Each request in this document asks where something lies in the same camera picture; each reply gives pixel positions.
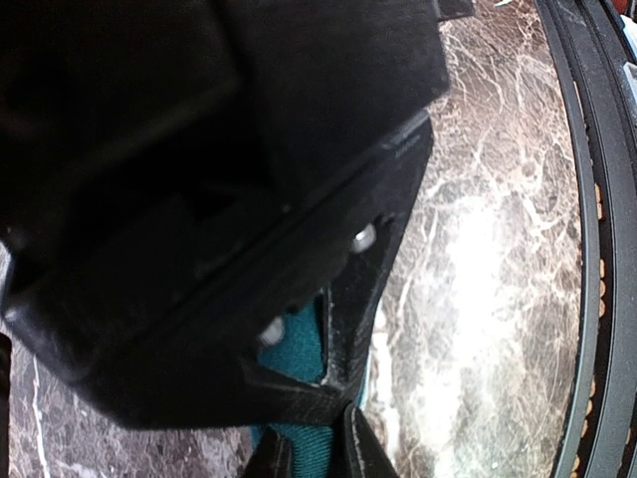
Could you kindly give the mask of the dark green sock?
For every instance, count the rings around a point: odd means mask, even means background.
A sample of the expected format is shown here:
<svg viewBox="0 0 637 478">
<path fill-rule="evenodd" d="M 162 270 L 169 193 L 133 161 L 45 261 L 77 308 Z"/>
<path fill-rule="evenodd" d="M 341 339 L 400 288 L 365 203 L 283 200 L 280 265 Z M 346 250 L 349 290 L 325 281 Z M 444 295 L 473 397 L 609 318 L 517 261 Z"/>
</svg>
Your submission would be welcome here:
<svg viewBox="0 0 637 478">
<path fill-rule="evenodd" d="M 330 303 L 313 303 L 301 312 L 280 320 L 281 341 L 258 355 L 259 365 L 310 385 L 320 384 L 326 374 L 323 358 L 323 317 Z M 354 401 L 362 411 L 367 399 L 368 372 L 363 373 L 360 392 Z M 326 426 L 291 423 L 259 424 L 251 427 L 253 452 L 267 428 L 289 438 L 294 450 L 293 477 L 343 477 L 343 413 Z"/>
</svg>

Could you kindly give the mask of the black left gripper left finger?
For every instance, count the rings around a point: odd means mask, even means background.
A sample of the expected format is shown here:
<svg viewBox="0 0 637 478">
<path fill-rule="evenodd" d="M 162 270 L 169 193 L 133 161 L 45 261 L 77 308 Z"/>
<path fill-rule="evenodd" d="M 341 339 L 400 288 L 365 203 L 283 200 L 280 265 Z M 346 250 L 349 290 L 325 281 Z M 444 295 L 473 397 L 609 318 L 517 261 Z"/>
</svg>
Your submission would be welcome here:
<svg viewBox="0 0 637 478">
<path fill-rule="evenodd" d="M 243 473 L 244 478 L 292 478 L 294 450 L 291 440 L 267 428 Z"/>
</svg>

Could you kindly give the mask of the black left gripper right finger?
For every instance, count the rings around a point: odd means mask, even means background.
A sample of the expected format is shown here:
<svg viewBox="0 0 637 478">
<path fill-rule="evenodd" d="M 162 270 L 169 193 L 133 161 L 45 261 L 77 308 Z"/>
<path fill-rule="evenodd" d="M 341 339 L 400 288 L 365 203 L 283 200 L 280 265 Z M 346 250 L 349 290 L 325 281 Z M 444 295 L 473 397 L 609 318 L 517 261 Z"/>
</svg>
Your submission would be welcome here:
<svg viewBox="0 0 637 478">
<path fill-rule="evenodd" d="M 397 477 L 375 433 L 355 403 L 351 403 L 343 413 L 342 435 L 343 477 Z"/>
</svg>

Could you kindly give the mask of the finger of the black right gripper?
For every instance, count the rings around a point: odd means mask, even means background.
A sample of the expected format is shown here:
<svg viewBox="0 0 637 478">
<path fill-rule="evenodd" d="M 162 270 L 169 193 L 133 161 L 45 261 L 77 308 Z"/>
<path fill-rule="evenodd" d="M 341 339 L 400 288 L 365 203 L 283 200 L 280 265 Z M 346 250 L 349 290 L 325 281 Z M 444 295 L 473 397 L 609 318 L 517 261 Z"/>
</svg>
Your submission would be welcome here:
<svg viewBox="0 0 637 478">
<path fill-rule="evenodd" d="M 419 114 L 332 198 L 116 349 L 74 391 L 130 428 L 332 423 L 364 376 L 375 308 L 431 151 Z"/>
</svg>

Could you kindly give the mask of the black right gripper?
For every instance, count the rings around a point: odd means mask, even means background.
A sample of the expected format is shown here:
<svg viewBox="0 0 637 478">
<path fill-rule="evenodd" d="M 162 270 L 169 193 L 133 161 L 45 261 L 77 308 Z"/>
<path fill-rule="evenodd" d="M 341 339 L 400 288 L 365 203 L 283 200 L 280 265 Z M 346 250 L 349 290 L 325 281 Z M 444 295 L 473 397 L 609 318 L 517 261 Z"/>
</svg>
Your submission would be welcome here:
<svg viewBox="0 0 637 478">
<path fill-rule="evenodd" d="M 5 1 L 3 311 L 75 382 L 317 226 L 448 86 L 469 1 Z"/>
</svg>

